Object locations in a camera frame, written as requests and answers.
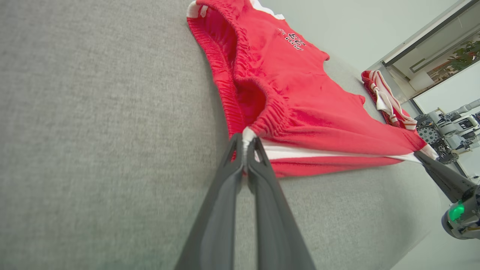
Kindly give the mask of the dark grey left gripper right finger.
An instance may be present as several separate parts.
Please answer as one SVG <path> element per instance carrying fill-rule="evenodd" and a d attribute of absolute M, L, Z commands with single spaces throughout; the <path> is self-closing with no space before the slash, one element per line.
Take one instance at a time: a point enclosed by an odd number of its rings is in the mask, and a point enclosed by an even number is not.
<path fill-rule="evenodd" d="M 247 147 L 247 177 L 255 196 L 257 270 L 315 270 L 259 138 Z"/>

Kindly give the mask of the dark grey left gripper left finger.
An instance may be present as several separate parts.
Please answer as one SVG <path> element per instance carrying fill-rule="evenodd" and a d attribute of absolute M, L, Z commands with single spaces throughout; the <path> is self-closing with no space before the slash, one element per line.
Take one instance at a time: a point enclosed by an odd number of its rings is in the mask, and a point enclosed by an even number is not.
<path fill-rule="evenodd" d="M 235 134 L 219 163 L 175 270 L 233 270 L 242 151 L 242 135 Z"/>

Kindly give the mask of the grey right gripper body green band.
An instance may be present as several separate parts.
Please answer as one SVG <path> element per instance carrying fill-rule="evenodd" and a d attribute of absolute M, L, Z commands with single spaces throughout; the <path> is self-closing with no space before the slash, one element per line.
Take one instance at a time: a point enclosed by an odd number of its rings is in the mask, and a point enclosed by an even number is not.
<path fill-rule="evenodd" d="M 442 227 L 449 236 L 460 240 L 480 240 L 480 185 L 467 190 L 442 217 Z"/>

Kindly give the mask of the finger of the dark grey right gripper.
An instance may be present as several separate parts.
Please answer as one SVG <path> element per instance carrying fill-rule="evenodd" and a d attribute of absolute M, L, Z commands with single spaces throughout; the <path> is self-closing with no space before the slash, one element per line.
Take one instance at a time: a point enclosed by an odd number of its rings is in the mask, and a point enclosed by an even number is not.
<path fill-rule="evenodd" d="M 420 151 L 414 155 L 451 203 L 467 201 L 473 196 L 475 184 L 469 179 Z"/>

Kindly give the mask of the red top with white striped trim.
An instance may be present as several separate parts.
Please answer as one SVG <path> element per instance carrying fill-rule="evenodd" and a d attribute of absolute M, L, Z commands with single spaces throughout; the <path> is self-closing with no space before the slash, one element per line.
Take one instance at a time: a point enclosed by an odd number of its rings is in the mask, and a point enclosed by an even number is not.
<path fill-rule="evenodd" d="M 365 70 L 361 73 L 365 89 L 376 104 L 387 124 L 414 132 L 417 121 L 402 109 L 391 88 L 379 70 Z"/>

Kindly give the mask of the red shorts with white stripe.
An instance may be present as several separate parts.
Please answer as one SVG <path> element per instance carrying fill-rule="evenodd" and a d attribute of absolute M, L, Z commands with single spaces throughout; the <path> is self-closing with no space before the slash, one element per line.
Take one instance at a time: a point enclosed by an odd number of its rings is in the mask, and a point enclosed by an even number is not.
<path fill-rule="evenodd" d="M 210 64 L 229 136 L 262 142 L 278 177 L 437 159 L 414 132 L 382 123 L 324 71 L 329 55 L 258 0 L 194 0 L 187 24 Z"/>

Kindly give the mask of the grey wheeled robot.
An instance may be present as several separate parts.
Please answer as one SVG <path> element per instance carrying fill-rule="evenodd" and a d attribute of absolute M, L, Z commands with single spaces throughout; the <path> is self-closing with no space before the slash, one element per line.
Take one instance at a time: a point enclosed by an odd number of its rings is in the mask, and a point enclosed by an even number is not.
<path fill-rule="evenodd" d="M 415 117 L 416 131 L 435 150 L 441 164 L 455 164 L 460 155 L 480 148 L 480 112 L 471 112 L 478 107 L 480 99 L 451 112 L 437 108 Z"/>

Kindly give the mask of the white plant pot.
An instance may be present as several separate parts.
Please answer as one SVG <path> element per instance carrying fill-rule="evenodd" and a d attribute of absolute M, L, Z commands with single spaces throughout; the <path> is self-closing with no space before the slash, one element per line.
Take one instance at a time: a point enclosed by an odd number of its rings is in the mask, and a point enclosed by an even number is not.
<path fill-rule="evenodd" d="M 434 80 L 424 70 L 416 72 L 415 76 L 409 80 L 410 86 L 416 91 L 420 92 L 435 84 Z"/>

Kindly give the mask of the green potted plant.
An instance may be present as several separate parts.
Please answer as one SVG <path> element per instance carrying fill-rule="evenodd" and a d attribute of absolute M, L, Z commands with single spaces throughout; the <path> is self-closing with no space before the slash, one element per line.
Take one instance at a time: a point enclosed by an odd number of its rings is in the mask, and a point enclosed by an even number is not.
<path fill-rule="evenodd" d="M 480 61 L 480 40 L 466 41 L 454 51 L 454 56 L 449 58 L 448 65 L 453 70 L 461 71 L 478 61 Z"/>

